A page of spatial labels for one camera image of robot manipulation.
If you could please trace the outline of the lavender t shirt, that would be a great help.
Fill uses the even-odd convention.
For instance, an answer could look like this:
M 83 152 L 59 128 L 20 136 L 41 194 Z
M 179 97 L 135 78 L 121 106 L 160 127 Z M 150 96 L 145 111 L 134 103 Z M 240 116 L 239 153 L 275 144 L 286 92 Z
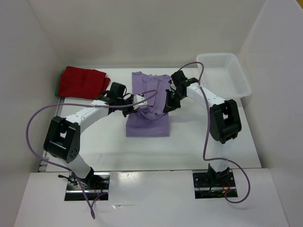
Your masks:
M 169 115 L 163 113 L 166 103 L 166 90 L 170 88 L 169 75 L 147 75 L 132 73 L 132 92 L 134 95 L 157 90 L 156 96 L 147 101 L 147 107 L 128 115 L 125 124 L 127 137 L 169 137 Z

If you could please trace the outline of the red t shirt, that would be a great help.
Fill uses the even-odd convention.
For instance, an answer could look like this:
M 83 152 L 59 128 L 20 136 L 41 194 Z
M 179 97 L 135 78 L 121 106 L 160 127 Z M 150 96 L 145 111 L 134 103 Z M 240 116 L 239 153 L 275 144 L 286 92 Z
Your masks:
M 54 94 L 63 98 L 95 99 L 106 91 L 110 81 L 105 72 L 67 66 Z

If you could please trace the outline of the green t shirt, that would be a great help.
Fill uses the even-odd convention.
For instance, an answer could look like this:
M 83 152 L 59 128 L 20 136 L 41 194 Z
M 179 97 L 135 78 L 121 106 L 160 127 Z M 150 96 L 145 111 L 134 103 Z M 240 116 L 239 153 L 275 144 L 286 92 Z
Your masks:
M 65 70 L 63 70 L 60 75 L 58 76 L 58 79 L 57 79 L 57 82 L 56 82 L 56 87 L 55 87 L 55 92 L 54 92 L 54 95 L 56 97 L 59 97 L 59 87 L 60 87 L 60 82 L 61 82 L 61 77 L 62 77 L 62 74 L 65 72 Z

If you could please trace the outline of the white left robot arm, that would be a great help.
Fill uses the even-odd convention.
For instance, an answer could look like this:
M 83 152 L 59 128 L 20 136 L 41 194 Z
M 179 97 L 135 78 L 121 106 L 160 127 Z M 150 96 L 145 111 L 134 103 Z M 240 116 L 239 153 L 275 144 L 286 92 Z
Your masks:
M 99 177 L 94 176 L 93 168 L 80 156 L 80 136 L 89 126 L 116 110 L 126 117 L 139 109 L 139 105 L 130 105 L 144 100 L 144 96 L 125 94 L 125 90 L 125 85 L 114 82 L 92 102 L 92 107 L 64 118 L 55 116 L 50 122 L 43 148 L 77 175 L 77 183 L 83 189 L 91 188 Z

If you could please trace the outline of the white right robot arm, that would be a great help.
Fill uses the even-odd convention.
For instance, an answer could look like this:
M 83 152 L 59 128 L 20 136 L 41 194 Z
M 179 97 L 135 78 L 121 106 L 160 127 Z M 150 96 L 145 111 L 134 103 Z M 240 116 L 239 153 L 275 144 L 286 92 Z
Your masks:
M 241 119 L 236 101 L 226 100 L 202 86 L 196 78 L 186 78 L 183 74 L 173 74 L 170 84 L 175 88 L 166 90 L 166 103 L 163 113 L 175 111 L 181 107 L 181 100 L 188 97 L 200 104 L 207 111 L 206 139 L 214 143 L 214 158 L 206 158 L 204 145 L 203 159 L 208 162 L 207 179 L 213 186 L 218 186 L 229 173 L 227 151 L 233 140 L 242 130 Z

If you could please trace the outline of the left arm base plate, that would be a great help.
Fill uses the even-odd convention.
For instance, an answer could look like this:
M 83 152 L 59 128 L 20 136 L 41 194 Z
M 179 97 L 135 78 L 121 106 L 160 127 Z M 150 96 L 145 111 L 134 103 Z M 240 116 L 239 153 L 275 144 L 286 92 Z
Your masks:
M 82 183 L 85 194 L 89 201 L 93 201 L 97 198 L 98 201 L 107 201 L 109 193 L 109 172 L 95 172 L 96 182 L 89 183 L 89 185 Z M 65 177 L 67 179 L 65 201 L 84 201 L 85 197 L 76 179 L 69 175 Z

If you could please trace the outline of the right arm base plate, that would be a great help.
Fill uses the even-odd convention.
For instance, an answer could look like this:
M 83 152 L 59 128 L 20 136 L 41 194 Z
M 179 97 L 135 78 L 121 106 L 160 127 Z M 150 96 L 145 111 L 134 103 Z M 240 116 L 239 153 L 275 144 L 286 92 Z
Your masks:
M 195 171 L 192 176 L 196 199 L 224 198 L 226 193 L 228 193 L 227 198 L 238 197 L 232 171 L 223 180 L 216 183 L 211 183 L 206 170 Z

